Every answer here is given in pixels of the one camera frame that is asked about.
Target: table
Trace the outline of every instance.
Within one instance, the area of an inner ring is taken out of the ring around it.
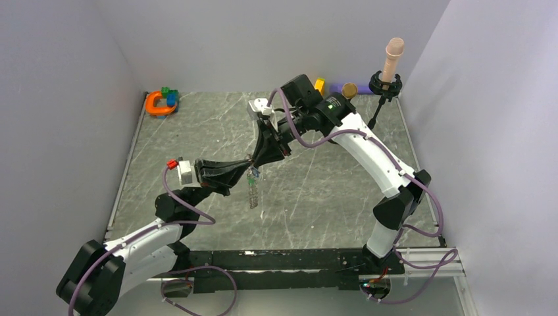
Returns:
[[[155,219],[154,201],[164,192],[161,172],[169,159],[233,161],[251,153],[256,138],[247,103],[268,96],[269,92],[188,93],[181,96],[179,111],[173,115],[161,119],[144,114],[107,239],[125,236]],[[358,95],[352,103],[368,120],[378,99]],[[279,107],[280,98],[273,104]],[[374,133],[417,168],[398,100],[383,106]],[[311,142],[320,137],[308,132],[303,139]],[[382,199],[374,180],[338,145],[306,149],[292,142],[290,146],[290,157],[261,167],[255,209],[249,208],[248,183],[242,179],[230,196],[213,194],[198,205],[217,223],[197,227],[183,243],[192,250],[362,247],[372,230],[372,208]],[[170,187],[179,188],[176,172],[170,174]],[[408,223],[435,231],[427,199]],[[440,242],[406,232],[400,246],[440,246]]]

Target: white wall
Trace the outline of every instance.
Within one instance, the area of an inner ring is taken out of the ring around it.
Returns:
[[[0,95],[1,314],[64,315],[55,289],[103,237],[140,85],[91,1],[3,0]]]
[[[97,0],[146,90],[267,91],[298,74],[368,83],[402,37],[408,78],[449,0]]]
[[[558,3],[525,2],[452,0],[403,89],[481,315],[558,311]]]

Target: orange clamp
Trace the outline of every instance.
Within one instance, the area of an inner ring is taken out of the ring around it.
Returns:
[[[161,91],[151,92],[149,95],[147,95],[147,99],[145,99],[145,110],[149,114],[155,116],[171,114],[176,109],[177,104],[175,103],[172,107],[156,107],[157,101],[162,98],[163,94],[161,93]]]

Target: marble table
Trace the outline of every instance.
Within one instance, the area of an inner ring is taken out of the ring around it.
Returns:
[[[163,193],[161,172],[179,156],[214,161],[243,159],[254,150],[248,100],[269,92],[189,93],[181,96],[179,111],[164,119],[143,116],[122,193],[109,223],[109,239],[122,237],[155,219],[155,198]],[[374,113],[378,97],[358,95],[353,104],[365,120]],[[279,97],[274,106],[280,106]],[[396,100],[383,106],[376,135],[408,165],[417,167]],[[319,133],[303,138],[316,141]],[[213,194],[198,207],[217,223],[199,226],[184,238],[192,250],[280,250],[359,248],[370,236],[372,208],[382,199],[368,173],[342,147],[326,143],[316,149],[290,144],[292,155],[261,167],[259,205],[250,209],[248,183],[243,178],[231,195]],[[168,178],[179,188],[176,172]],[[419,228],[435,231],[426,199],[409,219]],[[439,246],[436,238],[406,232],[401,246]]]

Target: microphone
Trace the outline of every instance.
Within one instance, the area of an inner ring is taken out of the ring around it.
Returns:
[[[382,81],[391,82],[397,68],[397,62],[405,50],[405,42],[401,38],[392,38],[386,46],[386,63],[384,63],[384,71],[382,71]]]

